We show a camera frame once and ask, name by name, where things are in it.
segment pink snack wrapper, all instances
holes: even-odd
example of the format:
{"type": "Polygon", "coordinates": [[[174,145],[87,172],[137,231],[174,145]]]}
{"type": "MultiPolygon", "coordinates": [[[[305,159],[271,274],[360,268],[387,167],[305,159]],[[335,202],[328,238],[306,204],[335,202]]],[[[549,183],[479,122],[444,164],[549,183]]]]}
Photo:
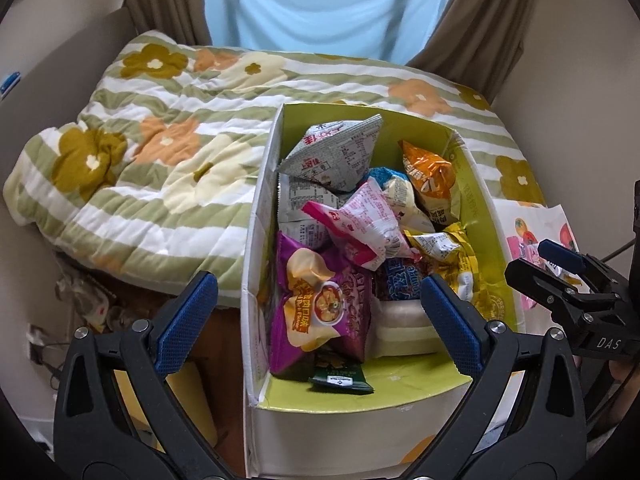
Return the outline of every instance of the pink snack wrapper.
{"type": "Polygon", "coordinates": [[[271,323],[271,373],[283,372],[330,340],[345,355],[364,360],[371,274],[353,269],[335,246],[317,253],[282,232],[276,244],[284,294],[271,323]]]}
{"type": "Polygon", "coordinates": [[[394,212],[378,183],[370,178],[340,208],[307,202],[302,211],[324,224],[347,258],[376,270],[387,258],[420,259],[404,239],[394,212]]]}

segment purple snack bag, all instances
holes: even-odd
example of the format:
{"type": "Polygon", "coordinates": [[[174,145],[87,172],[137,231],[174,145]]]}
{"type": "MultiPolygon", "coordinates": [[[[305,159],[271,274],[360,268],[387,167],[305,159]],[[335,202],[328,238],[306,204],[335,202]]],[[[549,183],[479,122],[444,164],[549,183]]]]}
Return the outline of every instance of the purple snack bag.
{"type": "Polygon", "coordinates": [[[346,304],[347,333],[329,345],[336,352],[364,362],[365,342],[371,322],[372,275],[367,269],[355,267],[340,287],[346,304]]]}
{"type": "MultiPolygon", "coordinates": [[[[350,303],[354,286],[358,286],[350,262],[336,247],[317,253],[278,232],[276,250],[283,297],[271,323],[269,366],[273,374],[286,370],[304,352],[312,352],[331,339],[353,335],[350,303]]],[[[364,354],[364,335],[362,341],[364,354]]]]}

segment orange snack bag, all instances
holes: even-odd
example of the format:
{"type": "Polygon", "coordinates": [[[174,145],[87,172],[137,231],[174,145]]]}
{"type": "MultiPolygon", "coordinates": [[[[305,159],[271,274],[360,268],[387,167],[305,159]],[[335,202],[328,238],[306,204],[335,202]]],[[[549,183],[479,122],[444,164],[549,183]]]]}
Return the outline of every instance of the orange snack bag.
{"type": "Polygon", "coordinates": [[[444,226],[456,222],[460,216],[460,192],[451,163],[406,140],[398,144],[404,170],[430,220],[444,226]]]}

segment green striped quilt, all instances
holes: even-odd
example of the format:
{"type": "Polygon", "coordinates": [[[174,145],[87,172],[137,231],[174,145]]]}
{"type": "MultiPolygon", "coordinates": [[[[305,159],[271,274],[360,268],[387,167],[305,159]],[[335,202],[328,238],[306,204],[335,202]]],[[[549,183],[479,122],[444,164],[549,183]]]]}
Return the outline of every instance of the green striped quilt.
{"type": "Polygon", "coordinates": [[[473,90],[387,62],[132,40],[75,123],[30,139],[4,186],[81,263],[178,293],[198,270],[239,304],[255,184],[271,123],[290,102],[370,105],[446,124],[495,198],[542,203],[516,143],[473,90]]]}

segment blue gripper pad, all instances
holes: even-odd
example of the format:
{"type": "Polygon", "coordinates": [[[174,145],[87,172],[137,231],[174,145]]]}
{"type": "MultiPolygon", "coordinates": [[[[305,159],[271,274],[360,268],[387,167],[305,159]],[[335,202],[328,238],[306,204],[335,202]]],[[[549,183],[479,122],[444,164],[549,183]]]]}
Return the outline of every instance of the blue gripper pad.
{"type": "MultiPolygon", "coordinates": [[[[447,351],[449,351],[449,355],[458,371],[463,375],[477,378],[484,369],[482,342],[477,332],[468,325],[456,305],[451,301],[452,298],[448,298],[447,294],[444,293],[441,288],[443,284],[449,288],[449,285],[440,276],[429,276],[422,280],[420,284],[422,308],[427,313],[438,336],[447,347],[447,351]]],[[[455,293],[450,288],[449,291],[455,296],[455,293]]],[[[475,314],[480,316],[473,306],[468,303],[465,304],[457,297],[456,303],[465,308],[468,305],[475,314]]],[[[480,319],[482,320],[482,326],[484,326],[484,319],[481,316],[480,319]]]]}
{"type": "Polygon", "coordinates": [[[542,240],[538,244],[538,254],[541,258],[553,262],[558,267],[574,274],[580,274],[587,270],[581,254],[575,253],[551,240],[542,240]]]}
{"type": "MultiPolygon", "coordinates": [[[[192,287],[191,282],[185,292],[192,287]]],[[[203,273],[199,282],[186,298],[181,294],[174,301],[181,301],[174,318],[158,337],[156,372],[160,376],[174,374],[182,368],[193,344],[200,335],[211,311],[218,302],[218,280],[213,274],[203,273]]]]}

